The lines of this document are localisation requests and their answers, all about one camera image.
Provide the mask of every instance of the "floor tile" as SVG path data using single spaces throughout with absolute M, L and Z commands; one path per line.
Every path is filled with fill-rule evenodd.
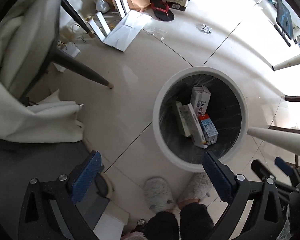
M 241 146 L 238 148 L 234 156 L 226 164 L 234 174 L 239 174 L 248 165 L 258 150 L 258 146 L 250 135 L 245 135 Z
M 228 203 L 221 201 L 219 197 L 208 206 L 208 213 L 214 224 L 218 222 L 227 206 Z
M 281 157 L 284 161 L 295 163 L 295 157 L 292 152 L 277 147 L 271 143 L 263 141 L 260 145 L 260 151 L 266 159 L 266 164 L 269 170 L 277 177 L 277 180 L 291 185 L 289 177 L 287 177 L 275 164 L 274 160 L 276 157 Z
M 86 125 L 85 138 L 111 163 L 152 120 L 156 96 L 178 71 L 191 67 L 156 38 L 141 31 L 125 53 L 97 39 L 76 41 L 76 60 L 114 84 L 101 86 L 66 70 L 46 77 L 51 89 L 60 88 L 61 100 L 84 104 L 79 120 Z
M 271 125 L 300 130 L 300 102 L 282 100 Z
M 261 163 L 263 165 L 266 166 L 266 160 L 265 160 L 265 158 L 261 154 L 260 150 L 257 150 L 256 154 L 253 156 L 253 158 L 250 160 L 250 162 L 248 163 L 248 165 L 242 171 L 242 175 L 245 176 L 248 180 L 251 180 L 251 181 L 261 181 L 258 178 L 258 176 L 251 169 L 251 163 L 254 160 L 259 160 L 259 161 L 261 161 Z
M 233 79 L 245 97 L 249 125 L 267 128 L 278 109 L 283 87 L 284 91 L 288 91 L 295 83 L 299 83 L 299 79 L 282 79 L 282 76 L 278 77 L 277 72 L 270 68 L 272 62 L 279 60 L 282 52 L 277 48 L 269 50 L 264 46 L 264 37 L 251 31 L 263 29 L 264 26 L 267 36 L 280 44 L 279 49 L 286 55 L 292 57 L 299 53 L 300 49 L 297 47 L 289 48 L 286 44 L 287 48 L 283 47 L 284 41 L 276 36 L 276 30 L 265 15 L 258 8 L 253 8 L 205 66 L 216 68 Z
M 206 206 L 209 206 L 212 202 L 214 202 L 219 196 L 216 192 L 215 188 L 212 187 L 212 189 L 209 192 L 210 196 L 206 196 L 204 200 L 201 201 L 202 204 L 205 204 Z
M 163 155 L 155 141 L 152 124 L 129 146 L 114 166 L 140 187 L 149 178 L 164 178 L 176 199 L 193 174 L 178 168 Z
M 242 231 L 242 228 L 248 218 L 248 215 L 249 215 L 249 212 L 251 210 L 251 207 L 252 207 L 252 204 L 253 204 L 253 200 L 248 200 L 247 204 L 246 204 L 246 207 L 244 208 L 244 211 L 241 215 L 241 218 L 236 226 L 236 228 L 234 229 L 230 239 L 233 239 L 237 236 L 239 236 L 239 234 L 241 233 Z
M 257 138 L 257 137 L 253 137 L 253 140 L 255 141 L 256 145 L 259 147 L 261 145 L 261 143 L 263 142 L 263 140 Z
M 142 189 L 122 174 L 115 166 L 106 171 L 114 192 L 111 201 L 130 214 L 128 227 L 135 227 L 140 219 L 148 221 L 154 216 L 146 204 Z
M 154 16 L 144 29 L 192 66 L 203 65 L 255 5 L 253 0 L 227 1 L 190 0 L 185 12 L 172 9 L 173 21 L 162 22 Z M 146 12 L 153 15 L 151 9 Z M 202 24 L 211 27 L 212 34 L 202 33 Z

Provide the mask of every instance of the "chair leg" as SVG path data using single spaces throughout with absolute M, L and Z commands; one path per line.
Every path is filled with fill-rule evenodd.
M 60 49 L 56 49 L 51 61 L 108 88 L 114 87 L 112 83 L 105 80 L 102 76 L 94 72 L 91 68 L 87 67 L 85 64 L 76 61 L 73 57 L 69 56 Z
M 67 0 L 62 0 L 61 6 L 71 16 L 71 18 L 74 19 L 76 23 L 87 32 L 87 34 L 89 34 L 90 37 L 94 38 L 93 33 L 89 30 L 88 26 L 84 23 L 79 14 L 74 10 Z

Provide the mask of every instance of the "flip-flop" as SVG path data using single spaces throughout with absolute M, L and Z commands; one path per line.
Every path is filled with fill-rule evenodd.
M 169 10 L 169 5 L 162 0 L 150 0 L 154 15 L 164 22 L 174 20 L 174 14 Z

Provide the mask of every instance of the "trash can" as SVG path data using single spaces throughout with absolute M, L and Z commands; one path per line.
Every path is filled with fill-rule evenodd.
M 190 103 L 193 87 L 206 86 L 210 101 L 206 113 L 218 130 L 218 140 L 206 149 L 195 146 L 179 133 L 172 104 Z M 153 129 L 163 154 L 176 166 L 202 172 L 202 156 L 212 151 L 221 162 L 233 157 L 248 129 L 248 112 L 238 86 L 227 75 L 209 67 L 191 67 L 172 76 L 160 90 L 154 104 Z

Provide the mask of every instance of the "gray slipper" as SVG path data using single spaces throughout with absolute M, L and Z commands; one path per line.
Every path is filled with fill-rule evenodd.
M 209 196 L 209 191 L 212 189 L 212 183 L 207 173 L 195 173 L 186 189 L 178 198 L 178 203 L 187 199 L 200 199 L 201 201 Z
M 155 214 L 176 205 L 168 183 L 162 178 L 148 179 L 143 185 L 143 194 L 149 209 Z

